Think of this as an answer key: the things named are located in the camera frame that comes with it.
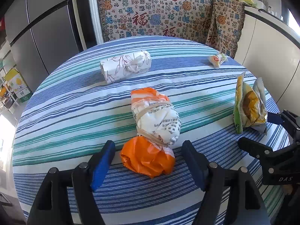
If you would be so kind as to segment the person's right hand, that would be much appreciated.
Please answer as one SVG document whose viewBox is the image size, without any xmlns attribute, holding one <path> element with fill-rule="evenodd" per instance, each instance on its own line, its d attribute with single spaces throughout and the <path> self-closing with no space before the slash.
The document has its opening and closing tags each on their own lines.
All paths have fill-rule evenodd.
<svg viewBox="0 0 300 225">
<path fill-rule="evenodd" d="M 290 184 L 283 185 L 282 189 L 283 189 L 283 192 L 284 192 L 285 195 L 291 195 L 292 194 L 292 191 L 293 191 L 292 185 L 290 185 Z"/>
</svg>

